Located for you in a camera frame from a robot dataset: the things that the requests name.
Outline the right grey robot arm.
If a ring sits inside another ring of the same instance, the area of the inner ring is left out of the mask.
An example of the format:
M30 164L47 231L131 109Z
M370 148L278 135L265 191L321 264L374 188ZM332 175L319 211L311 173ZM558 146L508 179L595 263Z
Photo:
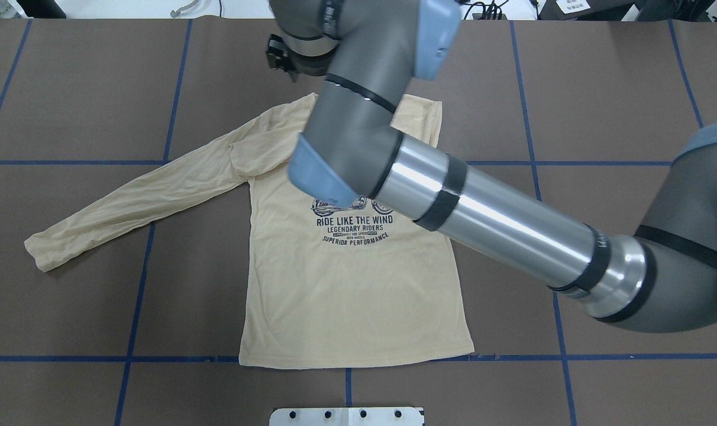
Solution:
M296 70L323 76L288 174L339 207L377 200L576 300L597 321L675 333L717 322L717 124L692 136L634 235L608 237L390 122L434 80L453 1L271 1Z

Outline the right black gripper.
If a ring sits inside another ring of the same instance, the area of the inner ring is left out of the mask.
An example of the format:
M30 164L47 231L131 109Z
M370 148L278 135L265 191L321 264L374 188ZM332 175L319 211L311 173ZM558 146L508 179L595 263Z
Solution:
M305 40L272 33L267 39L267 67L284 73L291 82L300 76L325 76L335 54L336 43L324 36Z

